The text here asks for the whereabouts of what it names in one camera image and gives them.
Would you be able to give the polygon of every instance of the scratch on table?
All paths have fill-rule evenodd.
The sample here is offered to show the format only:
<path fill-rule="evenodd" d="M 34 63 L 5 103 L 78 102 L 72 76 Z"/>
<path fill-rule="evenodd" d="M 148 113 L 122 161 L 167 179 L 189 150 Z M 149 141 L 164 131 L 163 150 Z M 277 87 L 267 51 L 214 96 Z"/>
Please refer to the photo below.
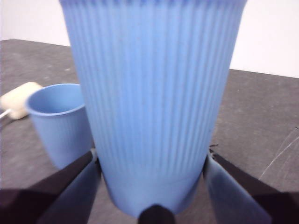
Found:
<path fill-rule="evenodd" d="M 283 148 L 283 146 L 284 146 L 284 144 L 287 142 L 287 140 L 292 139 L 292 135 L 293 135 L 294 133 L 297 135 L 297 133 L 296 133 L 297 131 L 299 131 L 299 127 L 295 127 L 295 129 L 292 130 L 292 131 L 286 136 L 286 138 L 284 139 L 284 141 L 283 141 L 282 144 L 280 145 L 280 147 L 279 147 L 278 151 L 275 153 L 275 155 L 277 155 L 277 154 L 281 151 L 281 149 Z"/>
<path fill-rule="evenodd" d="M 275 158 L 269 163 L 269 165 L 266 167 L 266 169 L 263 171 L 263 173 L 261 174 L 261 176 L 258 178 L 259 180 L 262 178 L 262 176 L 267 172 L 267 170 L 270 168 L 270 166 L 297 140 L 299 139 L 299 136 L 297 136 L 290 144 L 287 145 L 287 147 L 285 147 L 278 155 L 275 156 Z"/>
<path fill-rule="evenodd" d="M 295 145 L 295 147 L 294 147 L 293 149 L 296 150 L 296 149 L 298 148 L 298 146 L 299 146 L 299 142 Z M 281 168 L 280 168 L 279 171 L 277 172 L 277 175 L 276 175 L 277 177 L 279 176 L 280 172 L 284 169 L 286 163 L 290 160 L 290 158 L 293 158 L 293 157 L 294 157 L 293 153 L 290 153 L 290 154 L 288 155 L 288 157 L 286 158 L 286 160 L 285 160 L 284 163 L 282 164 Z M 278 179 L 278 178 L 275 179 L 276 181 L 280 181 L 280 182 L 281 182 L 282 187 L 284 187 L 285 178 L 286 178 L 286 176 L 287 176 L 288 173 L 289 173 L 289 169 L 290 169 L 290 166 L 287 168 L 287 170 L 286 170 L 286 172 L 285 172 L 285 174 L 284 174 L 282 180 L 281 180 L 281 179 Z"/>

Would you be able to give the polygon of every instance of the small blue cup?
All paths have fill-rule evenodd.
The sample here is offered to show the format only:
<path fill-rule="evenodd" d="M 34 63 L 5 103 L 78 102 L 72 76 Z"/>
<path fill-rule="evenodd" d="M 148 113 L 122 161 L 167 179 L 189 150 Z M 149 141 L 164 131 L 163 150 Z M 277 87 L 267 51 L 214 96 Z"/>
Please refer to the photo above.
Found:
<path fill-rule="evenodd" d="M 44 87 L 29 97 L 26 108 L 56 167 L 64 168 L 92 147 L 79 84 Z"/>

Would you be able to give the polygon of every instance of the white sponge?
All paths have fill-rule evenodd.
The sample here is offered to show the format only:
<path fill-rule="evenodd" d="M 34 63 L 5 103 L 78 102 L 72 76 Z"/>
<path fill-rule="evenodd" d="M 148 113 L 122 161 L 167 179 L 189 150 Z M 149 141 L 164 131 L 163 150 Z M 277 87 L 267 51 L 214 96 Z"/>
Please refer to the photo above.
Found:
<path fill-rule="evenodd" d="M 41 89 L 42 86 L 35 82 L 28 82 L 9 91 L 0 97 L 1 109 L 4 110 L 0 118 L 8 114 L 11 119 L 17 120 L 27 116 L 25 108 L 26 100 L 29 96 Z"/>

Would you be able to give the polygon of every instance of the cup base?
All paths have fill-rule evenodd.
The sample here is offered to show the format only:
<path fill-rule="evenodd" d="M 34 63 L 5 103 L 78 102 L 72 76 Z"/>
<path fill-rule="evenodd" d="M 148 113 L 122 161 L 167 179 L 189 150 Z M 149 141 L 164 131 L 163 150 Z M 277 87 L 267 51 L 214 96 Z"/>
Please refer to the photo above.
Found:
<path fill-rule="evenodd" d="M 133 217 L 139 217 L 143 210 L 155 204 L 174 214 L 180 213 L 192 202 L 200 178 L 198 172 L 185 178 L 158 181 L 131 176 L 119 178 L 120 176 L 123 174 L 104 176 L 106 186 L 114 205 Z"/>

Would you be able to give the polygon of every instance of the gray table surface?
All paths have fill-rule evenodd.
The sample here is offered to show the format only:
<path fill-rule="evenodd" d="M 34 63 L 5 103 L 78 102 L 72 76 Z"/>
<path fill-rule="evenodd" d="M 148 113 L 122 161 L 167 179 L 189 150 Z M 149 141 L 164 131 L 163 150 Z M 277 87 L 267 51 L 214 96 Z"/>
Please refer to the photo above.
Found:
<path fill-rule="evenodd" d="M 29 81 L 77 83 L 69 47 L 1 41 L 1 95 Z M 299 191 L 299 79 L 231 70 L 211 144 L 216 152 L 281 191 Z M 29 118 L 1 121 L 1 187 L 26 188 L 56 172 Z M 215 223 L 204 180 L 179 224 Z M 89 224 L 133 224 L 101 182 Z"/>

